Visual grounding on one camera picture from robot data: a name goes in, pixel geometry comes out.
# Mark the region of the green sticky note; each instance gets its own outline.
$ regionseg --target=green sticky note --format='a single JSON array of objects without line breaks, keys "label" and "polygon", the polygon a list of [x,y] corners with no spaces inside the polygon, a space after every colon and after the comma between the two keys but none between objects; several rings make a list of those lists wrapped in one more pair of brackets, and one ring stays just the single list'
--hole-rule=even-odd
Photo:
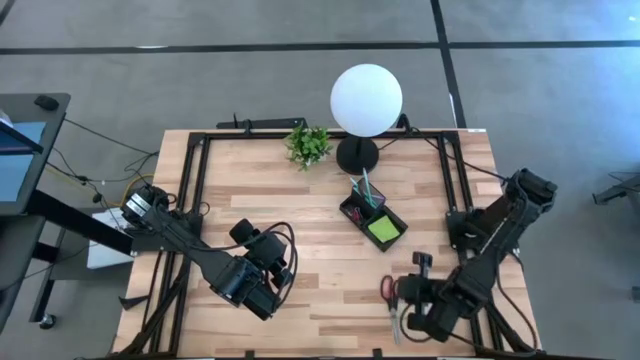
[{"label": "green sticky note", "polygon": [[393,225],[391,219],[386,215],[369,225],[369,231],[383,243],[395,239],[400,235],[396,226]]}]

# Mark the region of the green leaves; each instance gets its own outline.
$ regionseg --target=green leaves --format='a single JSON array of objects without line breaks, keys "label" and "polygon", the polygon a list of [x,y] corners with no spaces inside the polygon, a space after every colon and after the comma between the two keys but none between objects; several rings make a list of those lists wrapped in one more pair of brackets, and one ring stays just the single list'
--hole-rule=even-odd
[{"label": "green leaves", "polygon": [[297,127],[285,138],[288,150],[287,159],[300,165],[306,171],[310,164],[315,164],[328,155],[333,146],[329,145],[329,136],[325,128]]}]

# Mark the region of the floor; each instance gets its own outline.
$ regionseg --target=floor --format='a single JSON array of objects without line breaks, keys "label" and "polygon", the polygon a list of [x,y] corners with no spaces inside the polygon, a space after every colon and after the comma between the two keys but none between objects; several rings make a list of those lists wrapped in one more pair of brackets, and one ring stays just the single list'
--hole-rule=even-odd
[{"label": "floor", "polygon": [[[444,26],[434,20],[434,4]],[[544,348],[636,358],[640,305],[630,288],[640,284],[640,226],[627,201],[595,206],[591,193],[615,183],[608,172],[640,170],[638,2],[0,0],[3,6],[0,92],[70,93],[69,119],[150,151],[165,129],[212,128],[234,113],[335,125],[328,105],[334,79],[355,64],[385,66],[414,125],[486,128],[501,173],[529,167],[559,185],[554,209],[521,239]],[[443,30],[450,44],[439,48]],[[253,46],[335,49],[338,42],[386,45]],[[247,46],[219,46],[232,44]],[[70,125],[56,146],[76,172],[93,178],[118,178],[138,156]],[[51,161],[61,164],[55,155]],[[125,185],[102,191],[117,201]],[[92,205],[88,192],[49,173],[40,187],[74,206]],[[26,323],[39,279],[23,284],[0,358],[106,353],[126,276],[56,285],[50,310],[60,322],[49,331]]]}]

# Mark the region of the desk organizer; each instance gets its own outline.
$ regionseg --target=desk organizer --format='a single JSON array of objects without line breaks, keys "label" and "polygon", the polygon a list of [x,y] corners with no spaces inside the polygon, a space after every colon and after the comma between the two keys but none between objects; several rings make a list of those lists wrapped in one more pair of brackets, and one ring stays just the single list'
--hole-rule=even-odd
[{"label": "desk organizer", "polygon": [[[391,211],[384,203],[386,198],[373,185],[369,184],[373,204],[363,197],[366,189],[364,178],[358,181],[358,190],[351,188],[351,196],[340,204],[340,211],[351,222],[364,233],[382,252],[387,251],[400,237],[407,231],[407,224]],[[355,209],[359,210],[359,215],[354,216]],[[383,216],[388,216],[391,223],[398,230],[398,236],[391,240],[382,242],[369,230],[369,225],[376,222]]]}]

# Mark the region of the white globe lamp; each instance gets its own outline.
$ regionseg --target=white globe lamp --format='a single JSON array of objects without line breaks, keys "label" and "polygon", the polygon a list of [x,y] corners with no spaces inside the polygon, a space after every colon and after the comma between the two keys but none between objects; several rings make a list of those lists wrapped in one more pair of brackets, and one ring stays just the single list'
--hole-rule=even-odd
[{"label": "white globe lamp", "polygon": [[356,65],[340,75],[331,90],[331,112],[350,134],[340,142],[336,159],[342,170],[357,175],[378,162],[370,139],[389,129],[402,109],[402,89],[395,76],[379,65]]}]

